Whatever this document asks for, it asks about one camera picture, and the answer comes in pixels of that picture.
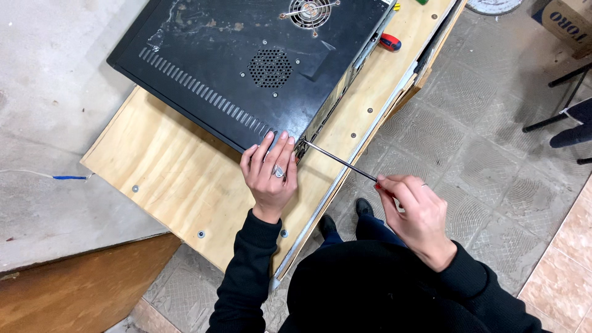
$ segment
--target wire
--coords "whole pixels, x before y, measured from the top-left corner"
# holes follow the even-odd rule
[[[89,179],[92,175],[94,175],[95,173],[91,173],[88,176],[52,176],[52,175],[48,175],[48,174],[42,174],[40,172],[35,172],[35,171],[31,171],[31,170],[23,170],[23,169],[14,169],[14,170],[0,170],[0,173],[2,172],[29,172],[30,174],[36,174],[42,177],[47,177],[47,178],[53,178],[53,179],[57,179],[57,180],[68,180],[68,179],[79,179],[79,180],[87,180]]]

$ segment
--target black sleeve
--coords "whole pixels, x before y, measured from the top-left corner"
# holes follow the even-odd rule
[[[281,220],[266,223],[249,210],[243,229],[236,233],[234,257],[218,288],[208,332],[265,331],[261,304],[268,296],[269,262],[281,228]]]
[[[458,251],[447,269],[439,273],[444,292],[470,311],[491,332],[546,332],[540,320],[526,313],[524,302],[503,290],[497,275],[474,260],[457,242]]]

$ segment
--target ring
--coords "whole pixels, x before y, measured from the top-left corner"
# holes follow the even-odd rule
[[[275,174],[275,176],[278,178],[282,178],[284,176],[284,170],[282,170],[282,167],[277,164],[274,165],[274,170],[271,173]]]

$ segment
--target shoe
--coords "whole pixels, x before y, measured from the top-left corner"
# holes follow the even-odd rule
[[[358,217],[360,217],[362,214],[370,214],[371,216],[374,216],[374,210],[372,209],[372,206],[368,200],[364,198],[358,198],[356,200],[356,214],[358,214]]]
[[[323,235],[324,239],[327,239],[327,235],[330,232],[337,232],[335,222],[329,215],[323,215],[323,217],[321,217],[320,221],[318,222],[318,229],[321,231],[321,235]]]

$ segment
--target wooden workbench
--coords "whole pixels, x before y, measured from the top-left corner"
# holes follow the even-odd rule
[[[355,162],[380,124],[425,81],[429,66],[462,9],[451,13],[445,33],[419,76],[417,58],[455,4],[431,0],[420,5],[400,0],[385,33],[397,36],[398,52],[380,47],[344,95],[316,143]],[[117,111],[81,163],[132,199],[188,245],[225,270],[233,256],[234,236],[253,206],[239,168],[240,154],[137,87]],[[288,231],[278,238],[272,258],[281,280],[348,170],[310,149],[298,165],[297,194],[282,220]]]

